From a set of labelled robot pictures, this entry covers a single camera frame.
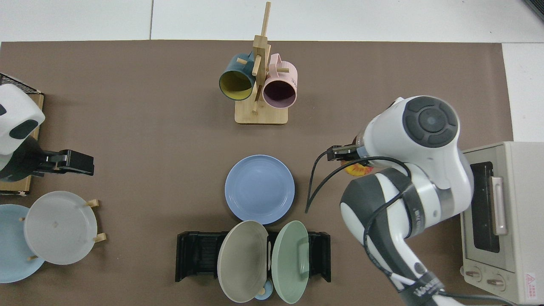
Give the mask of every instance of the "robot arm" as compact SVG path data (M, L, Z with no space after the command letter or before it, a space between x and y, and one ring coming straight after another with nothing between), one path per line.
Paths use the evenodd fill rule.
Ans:
M0 85L0 181L16 182L44 173L93 175L91 156L72 150L43 151L29 136L44 120L40 108L17 86Z
M458 116L446 102L430 96L399 98L352 145L331 147L327 155L345 161L390 157L409 169L371 161L385 169L353 180L340 204L350 232L406 305L461 305L442 296L442 283L404 241L469 207L473 178L457 147L459 131Z

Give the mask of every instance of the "mug rack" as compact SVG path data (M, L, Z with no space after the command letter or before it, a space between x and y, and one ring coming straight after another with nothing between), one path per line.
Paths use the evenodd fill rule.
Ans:
M176 282L187 276L212 274L217 278L217 260L219 250L228 231L200 232L185 231L177 235L176 248ZM267 254L271 254L268 245L274 248L279 232L269 231ZM326 232L308 232L310 242L310 277L321 275L328 283L331 282L331 236Z
M263 27L260 35L255 35L253 40L253 57L255 65L252 75L256 77L251 95L234 104L234 120L239 124L286 124L288 111L286 108L278 109L264 102L262 89L267 78L268 59L270 57L270 45L268 44L267 26L270 15L270 2L267 2L264 10Z

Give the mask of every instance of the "mug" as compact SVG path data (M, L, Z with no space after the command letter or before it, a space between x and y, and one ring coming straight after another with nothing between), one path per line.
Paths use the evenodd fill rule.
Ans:
M290 62L282 61L278 53L270 56L269 75L263 86L263 100L274 108L287 108L296 101L298 73Z
M251 74L254 64L253 52L235 55L219 78L221 92L229 99L247 99L255 84L255 77Z

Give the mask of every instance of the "oven knob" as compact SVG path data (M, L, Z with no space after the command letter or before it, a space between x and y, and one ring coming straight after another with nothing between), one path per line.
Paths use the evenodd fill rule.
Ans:
M495 274L493 279L488 279L487 283L501 291L506 290L506 282L504 281L504 278L498 274Z
M470 267L470 270L465 271L464 267L461 267L460 270L463 276L472 277L475 281L481 281L481 271L477 267Z

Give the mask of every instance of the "oven handle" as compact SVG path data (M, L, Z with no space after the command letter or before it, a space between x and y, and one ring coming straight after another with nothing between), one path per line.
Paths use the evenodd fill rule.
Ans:
M491 186L491 216L493 218L493 233L497 236L507 235L506 216L504 213L504 193L503 178L490 176L489 185Z

